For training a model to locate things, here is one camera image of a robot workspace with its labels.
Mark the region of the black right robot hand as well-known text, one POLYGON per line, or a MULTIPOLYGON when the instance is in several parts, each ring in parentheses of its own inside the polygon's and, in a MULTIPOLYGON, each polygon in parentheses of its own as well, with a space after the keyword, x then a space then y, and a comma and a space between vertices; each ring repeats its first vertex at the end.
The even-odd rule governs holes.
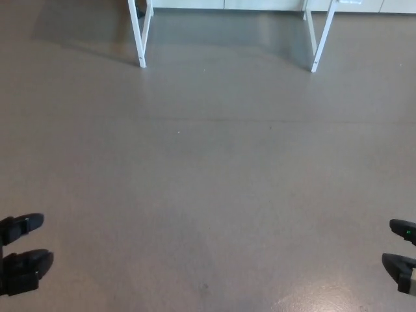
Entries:
MULTIPOLYGON (((414 222, 391 219, 389 221, 389 227, 394 234, 415 246, 414 222)), ((382 255, 382 264, 397 284, 398 292, 415 296, 415 259, 397 254, 384 253, 382 255)))

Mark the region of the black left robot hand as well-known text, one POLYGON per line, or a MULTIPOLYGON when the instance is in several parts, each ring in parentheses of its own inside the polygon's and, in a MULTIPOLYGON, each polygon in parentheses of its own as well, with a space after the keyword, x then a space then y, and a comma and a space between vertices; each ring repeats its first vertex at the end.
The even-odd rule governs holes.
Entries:
MULTIPOLYGON (((9 216, 1 220, 1 247, 40 228, 44 223, 42 213, 9 216)), ((1 295, 14 296, 39 288, 40 280, 54 262, 53 252, 47 249, 29 250, 1 256, 1 295)))

